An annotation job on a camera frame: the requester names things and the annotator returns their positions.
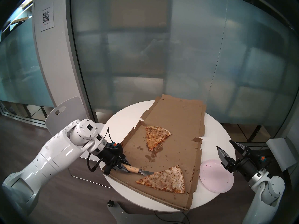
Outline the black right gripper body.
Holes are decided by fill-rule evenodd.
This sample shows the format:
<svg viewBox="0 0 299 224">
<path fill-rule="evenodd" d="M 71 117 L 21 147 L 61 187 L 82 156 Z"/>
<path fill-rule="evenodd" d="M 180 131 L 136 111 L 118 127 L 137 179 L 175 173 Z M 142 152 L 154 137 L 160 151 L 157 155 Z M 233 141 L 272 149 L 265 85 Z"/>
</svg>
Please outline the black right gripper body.
<svg viewBox="0 0 299 224">
<path fill-rule="evenodd" d="M 245 180 L 250 180 L 259 170 L 266 167 L 268 158 L 261 151 L 251 151 L 249 156 L 243 156 L 238 151 L 236 153 L 236 162 L 241 162 L 234 172 L 239 172 Z"/>
</svg>

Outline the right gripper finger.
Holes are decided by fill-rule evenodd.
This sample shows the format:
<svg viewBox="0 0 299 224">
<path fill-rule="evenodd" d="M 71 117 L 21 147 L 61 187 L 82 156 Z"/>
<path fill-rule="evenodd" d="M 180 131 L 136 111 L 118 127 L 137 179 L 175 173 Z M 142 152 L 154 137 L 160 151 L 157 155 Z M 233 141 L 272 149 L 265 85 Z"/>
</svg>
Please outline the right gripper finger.
<svg viewBox="0 0 299 224">
<path fill-rule="evenodd" d="M 219 146 L 216 146 L 218 156 L 221 160 L 221 165 L 229 171 L 229 173 L 233 173 L 236 170 L 236 161 L 231 158 L 223 149 Z"/>
<path fill-rule="evenodd" d="M 240 143 L 236 143 L 233 140 L 230 140 L 229 142 L 234 147 L 234 149 L 237 152 L 239 152 L 242 156 L 247 156 L 247 155 L 251 154 L 251 152 L 252 152 L 252 150 L 247 146 L 244 146 Z"/>
</svg>

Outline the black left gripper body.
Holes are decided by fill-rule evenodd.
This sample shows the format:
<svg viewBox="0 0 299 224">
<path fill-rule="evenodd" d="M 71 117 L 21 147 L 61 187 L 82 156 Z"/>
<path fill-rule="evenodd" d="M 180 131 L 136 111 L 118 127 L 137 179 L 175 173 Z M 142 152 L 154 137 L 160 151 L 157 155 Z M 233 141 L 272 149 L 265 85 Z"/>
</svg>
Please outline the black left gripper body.
<svg viewBox="0 0 299 224">
<path fill-rule="evenodd" d="M 124 163 L 123 147 L 120 143 L 107 143 L 101 152 L 97 154 L 106 165 L 116 166 Z"/>
</svg>

